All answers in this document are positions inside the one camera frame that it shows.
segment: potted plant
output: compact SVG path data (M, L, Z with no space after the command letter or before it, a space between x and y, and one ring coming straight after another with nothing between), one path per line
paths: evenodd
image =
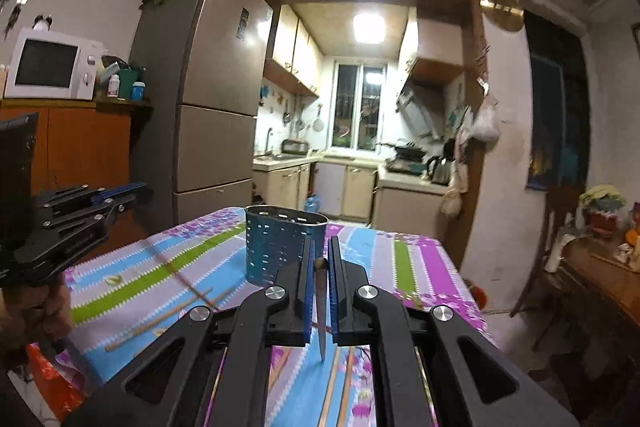
M625 198L613 185L596 185L580 196L585 224L593 232L610 237L618 227L618 214Z

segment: blue metal basket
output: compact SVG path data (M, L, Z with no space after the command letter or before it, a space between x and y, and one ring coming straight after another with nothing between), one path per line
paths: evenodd
M302 245L310 236L316 257L322 257L326 224L322 214L266 204L254 204L246 213L246 279L266 286L281 266L302 259Z

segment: green stripe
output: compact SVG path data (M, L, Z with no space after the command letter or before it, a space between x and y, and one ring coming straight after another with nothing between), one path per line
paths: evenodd
M94 301L87 302L77 308L73 308L74 323L79 324L89 319L97 317L104 312L111 310L125 302L134 296L142 293L144 290L151 288L151 286L162 282L172 276L175 271L181 270L188 264L191 264L198 257L204 254L207 250L217 247L227 239L244 232L244 223L236 225L232 229L225 230L204 242L196 245L189 250L180 252L171 261L160 266L156 266L153 270L128 283L120 286L111 293L107 293L95 299Z
M414 271L411 268L409 249L402 241L394 241L394 262L396 263L396 287L404 293L416 291Z

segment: faucet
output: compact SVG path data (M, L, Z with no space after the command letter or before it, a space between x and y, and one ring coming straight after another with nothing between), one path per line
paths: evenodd
M264 143L264 155L270 156L271 152L269 151L269 137L273 134L273 127L269 127L267 131L267 141Z

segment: white microwave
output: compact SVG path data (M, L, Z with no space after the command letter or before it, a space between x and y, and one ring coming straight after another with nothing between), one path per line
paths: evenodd
M95 73L104 45L62 33L23 28L15 43L5 98L94 97Z

